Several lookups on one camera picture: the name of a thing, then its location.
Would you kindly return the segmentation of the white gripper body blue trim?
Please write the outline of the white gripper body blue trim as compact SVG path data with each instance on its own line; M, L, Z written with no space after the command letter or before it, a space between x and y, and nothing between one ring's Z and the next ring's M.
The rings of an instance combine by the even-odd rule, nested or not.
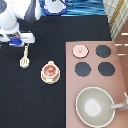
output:
M35 37L32 33L1 34L0 45L5 43L13 47L23 47L25 44L33 44Z

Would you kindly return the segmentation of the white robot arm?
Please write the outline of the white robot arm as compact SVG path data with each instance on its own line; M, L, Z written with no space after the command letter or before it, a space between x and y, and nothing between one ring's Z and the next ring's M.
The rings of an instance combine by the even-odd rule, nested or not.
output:
M31 32L21 32L18 19L32 23L40 17L39 0L0 0L0 43L12 46L33 44L34 35Z

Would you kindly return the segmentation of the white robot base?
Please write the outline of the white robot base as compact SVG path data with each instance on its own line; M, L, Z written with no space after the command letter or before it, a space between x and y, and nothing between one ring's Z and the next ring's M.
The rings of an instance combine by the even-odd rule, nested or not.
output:
M44 0L43 12L46 15L62 15L67 11L67 0Z

